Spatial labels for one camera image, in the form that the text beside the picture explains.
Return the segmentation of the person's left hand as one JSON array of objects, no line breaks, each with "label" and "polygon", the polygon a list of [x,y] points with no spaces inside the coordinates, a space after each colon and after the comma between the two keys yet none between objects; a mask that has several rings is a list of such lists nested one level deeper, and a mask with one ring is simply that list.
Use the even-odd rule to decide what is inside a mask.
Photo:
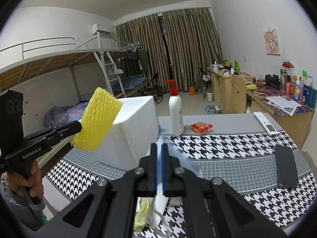
[{"label": "person's left hand", "polygon": [[30,170],[32,176],[27,179],[16,172],[4,173],[5,183],[9,190],[19,197],[24,196],[21,187],[25,186],[30,188],[31,197],[42,198],[44,196],[44,187],[42,185],[41,170],[36,160],[32,162]]}]

